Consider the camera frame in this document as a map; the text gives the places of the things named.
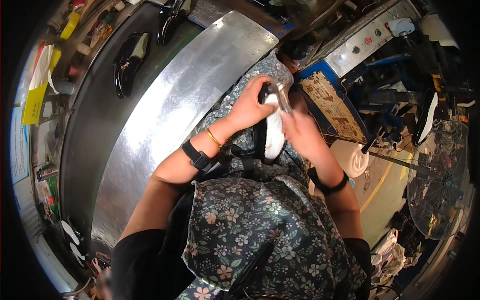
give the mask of floral apron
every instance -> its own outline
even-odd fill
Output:
[[[204,130],[229,113],[250,78],[267,74],[288,88],[293,77],[274,49],[252,67],[236,87],[200,124]],[[254,151],[252,128],[232,136],[227,144]],[[216,159],[231,155],[222,150]],[[194,181],[195,194],[187,246],[182,258],[197,276],[180,300],[214,299],[228,291],[267,241],[275,244],[267,264],[254,278],[249,294],[287,299],[345,299],[366,278],[345,247],[324,201],[308,193],[306,164],[289,144],[272,165],[254,160],[253,179],[242,178],[242,160],[233,157],[225,178]]]

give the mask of black wristband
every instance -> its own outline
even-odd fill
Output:
[[[328,186],[320,183],[320,180],[318,180],[318,176],[317,176],[317,170],[315,170],[315,168],[309,169],[307,171],[307,175],[308,177],[310,177],[315,187],[319,189],[324,194],[324,196],[328,196],[332,193],[341,191],[345,187],[347,182],[349,182],[348,175],[345,173],[345,171],[343,171],[342,181],[338,185],[334,186],[333,188],[329,188]]]
[[[190,163],[192,166],[197,168],[200,171],[204,170],[207,166],[211,165],[212,161],[210,158],[202,151],[198,152],[190,143],[190,140],[187,140],[181,147],[185,154],[190,157]]]

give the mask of yellow floor line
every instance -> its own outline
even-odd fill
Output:
[[[407,157],[407,161],[410,160],[412,158],[413,154],[412,153],[409,153],[408,154],[408,157]],[[407,167],[403,167],[402,168],[402,173],[400,174],[400,180],[402,180],[405,175],[407,174]]]
[[[385,181],[385,178],[387,177],[388,173],[390,172],[390,169],[392,168],[392,165],[393,165],[392,162],[388,163],[387,169],[385,170],[385,173],[383,174],[382,178],[380,178],[380,181],[378,182],[377,186],[375,187],[375,189],[373,189],[373,192],[370,194],[367,201],[365,201],[365,203],[361,206],[360,213],[363,213],[365,208],[367,208],[368,204],[370,204],[370,202],[372,201],[375,194],[377,194],[378,190],[380,189],[383,182]]]

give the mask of fan guard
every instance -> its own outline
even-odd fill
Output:
[[[474,190],[469,183],[467,140],[466,125],[440,121],[412,158],[408,207],[413,222],[427,238],[447,239],[468,220]]]

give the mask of control panel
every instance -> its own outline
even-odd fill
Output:
[[[387,26],[389,21],[406,17],[419,18],[409,2],[401,1],[359,27],[360,30],[324,58],[325,62],[339,78],[345,76],[394,37]],[[369,18],[365,16],[359,22],[367,22],[365,19],[368,21]]]

